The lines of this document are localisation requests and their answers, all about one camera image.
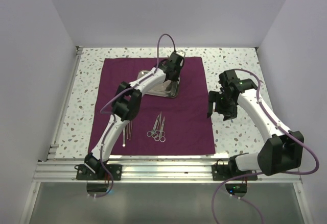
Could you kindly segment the steel instrument tray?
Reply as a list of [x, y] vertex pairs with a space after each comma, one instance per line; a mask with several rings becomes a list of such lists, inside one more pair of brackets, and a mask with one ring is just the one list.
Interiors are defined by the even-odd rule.
[[146, 92], [146, 95], [160, 96], [166, 98], [175, 98], [178, 95], [180, 78], [177, 81], [167, 80], [157, 84], [155, 87]]

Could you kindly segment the purple surgical wrap cloth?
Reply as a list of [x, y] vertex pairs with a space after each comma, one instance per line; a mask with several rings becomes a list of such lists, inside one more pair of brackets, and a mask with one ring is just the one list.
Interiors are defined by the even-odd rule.
[[[99, 91], [88, 150], [98, 148], [110, 116], [100, 110], [110, 101], [121, 82], [136, 80], [142, 70], [150, 70], [155, 58], [105, 59], [100, 76]], [[182, 156], [215, 153], [212, 122], [207, 118], [208, 91], [200, 57], [189, 57], [180, 73], [178, 95], [175, 98], [144, 95], [140, 111], [133, 120], [131, 141], [122, 147], [119, 137], [112, 155]], [[158, 114], [165, 117], [165, 142], [148, 137]]]

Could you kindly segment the steel surgical scissors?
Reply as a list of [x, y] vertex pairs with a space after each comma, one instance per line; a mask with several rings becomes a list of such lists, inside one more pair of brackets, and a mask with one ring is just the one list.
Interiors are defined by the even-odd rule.
[[154, 140], [159, 142], [165, 142], [165, 132], [164, 132], [164, 126], [165, 126], [165, 117], [161, 118], [158, 124], [158, 129], [156, 131], [156, 134], [154, 135]]

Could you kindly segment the steel hemostat clamp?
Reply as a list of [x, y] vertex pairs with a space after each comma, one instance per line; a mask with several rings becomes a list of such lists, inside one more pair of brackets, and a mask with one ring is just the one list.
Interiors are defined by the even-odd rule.
[[148, 137], [155, 137], [157, 133], [159, 132], [159, 129], [161, 127], [161, 117], [162, 117], [162, 112], [160, 112], [154, 122], [154, 126], [152, 130], [147, 132]]

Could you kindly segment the thin pink-tipped tweezers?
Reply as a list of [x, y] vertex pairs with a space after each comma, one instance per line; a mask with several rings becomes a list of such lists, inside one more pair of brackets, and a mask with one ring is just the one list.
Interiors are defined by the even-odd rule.
[[128, 124], [128, 140], [129, 141], [131, 141], [132, 127], [133, 127], [133, 121], [130, 121], [129, 124]]

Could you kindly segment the steel forceps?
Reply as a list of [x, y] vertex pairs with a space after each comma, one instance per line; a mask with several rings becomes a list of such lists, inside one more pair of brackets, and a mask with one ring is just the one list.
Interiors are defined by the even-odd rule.
[[126, 126], [122, 130], [122, 147], [126, 147]]

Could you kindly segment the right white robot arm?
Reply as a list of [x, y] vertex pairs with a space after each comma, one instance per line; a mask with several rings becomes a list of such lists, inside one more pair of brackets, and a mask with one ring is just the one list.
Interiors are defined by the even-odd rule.
[[258, 153], [232, 156], [228, 162], [228, 175], [240, 179], [245, 173], [260, 171], [267, 176], [287, 172], [300, 167], [304, 136], [300, 131], [291, 131], [260, 95], [260, 83], [252, 79], [239, 79], [235, 69], [219, 74], [220, 91], [208, 93], [207, 117], [216, 112], [224, 120], [235, 119], [238, 107], [251, 118], [263, 139]]

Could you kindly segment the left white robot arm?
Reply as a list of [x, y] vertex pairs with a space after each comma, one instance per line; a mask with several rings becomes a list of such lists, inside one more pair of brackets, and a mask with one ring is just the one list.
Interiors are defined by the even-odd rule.
[[168, 58], [158, 60], [143, 77], [130, 83], [119, 84], [114, 98], [101, 109], [101, 113], [110, 114], [110, 119], [97, 143], [99, 151], [96, 152], [93, 148], [84, 159], [89, 175], [97, 180], [106, 175], [107, 168], [104, 162], [109, 159], [124, 127], [138, 115], [143, 96], [161, 83], [178, 81], [184, 63], [185, 57], [174, 51]]

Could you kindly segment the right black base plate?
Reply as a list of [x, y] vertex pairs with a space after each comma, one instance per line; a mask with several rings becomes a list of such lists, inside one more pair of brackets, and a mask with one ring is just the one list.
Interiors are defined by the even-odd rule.
[[238, 169], [232, 168], [227, 162], [224, 162], [222, 159], [218, 159], [211, 166], [211, 171], [213, 181], [225, 181], [236, 176], [253, 174], [252, 171], [240, 171]]

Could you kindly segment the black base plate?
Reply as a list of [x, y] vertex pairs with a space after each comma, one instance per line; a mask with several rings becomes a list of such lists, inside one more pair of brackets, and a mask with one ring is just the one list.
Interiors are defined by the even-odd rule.
[[[107, 170], [112, 174], [114, 181], [120, 181], [122, 175], [122, 165], [119, 164], [107, 164]], [[77, 171], [76, 179], [83, 181], [100, 181], [108, 179], [107, 171], [101, 166], [100, 169], [94, 173], [84, 164], [75, 165], [74, 169]]]
[[227, 162], [224, 162], [222, 159], [218, 159], [211, 166], [211, 171], [213, 181], [225, 181], [236, 176], [253, 174], [252, 171], [240, 171], [238, 169], [232, 168]]

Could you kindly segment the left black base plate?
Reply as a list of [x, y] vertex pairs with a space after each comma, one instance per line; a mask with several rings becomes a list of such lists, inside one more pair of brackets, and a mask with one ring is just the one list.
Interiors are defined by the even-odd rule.
[[[122, 175], [122, 165], [119, 164], [107, 164], [107, 170], [112, 174], [114, 181], [120, 181]], [[84, 164], [75, 165], [74, 169], [77, 171], [76, 179], [83, 181], [100, 181], [108, 179], [107, 171], [101, 166], [100, 169], [94, 173]]]

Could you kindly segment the aluminium left side rail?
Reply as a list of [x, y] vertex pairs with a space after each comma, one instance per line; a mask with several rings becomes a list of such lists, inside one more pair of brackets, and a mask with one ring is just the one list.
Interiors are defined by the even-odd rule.
[[59, 147], [58, 144], [58, 138], [60, 137], [60, 133], [61, 133], [61, 128], [62, 128], [62, 123], [64, 121], [65, 118], [65, 114], [66, 114], [66, 110], [68, 107], [68, 103], [69, 103], [69, 99], [70, 99], [70, 95], [72, 92], [72, 88], [74, 86], [74, 81], [75, 81], [75, 75], [80, 63], [80, 59], [83, 53], [83, 46], [77, 46], [76, 47], [76, 55], [75, 55], [75, 60], [74, 60], [74, 65], [72, 68], [72, 71], [69, 74], [69, 79], [68, 79], [68, 84], [67, 84], [67, 88], [66, 91], [64, 93], [64, 98], [63, 98], [63, 103], [62, 106], [60, 108], [60, 113], [59, 113], [59, 117], [55, 126], [55, 130], [53, 133], [53, 136], [51, 138], [51, 144], [49, 147], [49, 150], [47, 152], [46, 155], [46, 161], [47, 160], [55, 160], [55, 154], [56, 154], [56, 150]]

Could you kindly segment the aluminium rail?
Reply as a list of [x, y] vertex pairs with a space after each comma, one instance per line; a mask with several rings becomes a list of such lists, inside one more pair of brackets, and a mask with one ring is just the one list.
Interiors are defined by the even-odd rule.
[[75, 55], [75, 60], [74, 60], [74, 65], [72, 68], [72, 71], [69, 74], [69, 79], [68, 79], [68, 84], [67, 84], [67, 88], [66, 91], [64, 93], [64, 98], [63, 98], [63, 103], [62, 106], [60, 108], [60, 113], [59, 113], [59, 117], [55, 126], [55, 130], [53, 133], [53, 136], [51, 138], [51, 144], [49, 147], [49, 150], [47, 152], [46, 155], [46, 161], [47, 160], [55, 160], [55, 154], [56, 154], [56, 150], [59, 147], [58, 144], [58, 138], [60, 137], [60, 133], [61, 133], [61, 128], [62, 128], [62, 123], [64, 121], [65, 118], [65, 114], [66, 114], [66, 110], [68, 107], [68, 103], [69, 103], [69, 99], [70, 99], [70, 95], [72, 92], [72, 88], [74, 86], [74, 81], [75, 81], [75, 75], [80, 63], [80, 59], [83, 53], [83, 46], [77, 46], [76, 47], [76, 55]]
[[[119, 183], [212, 183], [216, 159], [114, 159], [121, 166]], [[77, 165], [82, 161], [48, 161], [37, 164], [33, 182], [72, 183], [77, 180]]]

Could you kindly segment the aluminium front rail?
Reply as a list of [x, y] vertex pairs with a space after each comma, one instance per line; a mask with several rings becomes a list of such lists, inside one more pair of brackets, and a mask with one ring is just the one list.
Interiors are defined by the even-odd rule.
[[[121, 166], [119, 183], [212, 183], [216, 159], [114, 159]], [[77, 165], [82, 161], [48, 161], [37, 164], [33, 182], [72, 183], [77, 180]]]

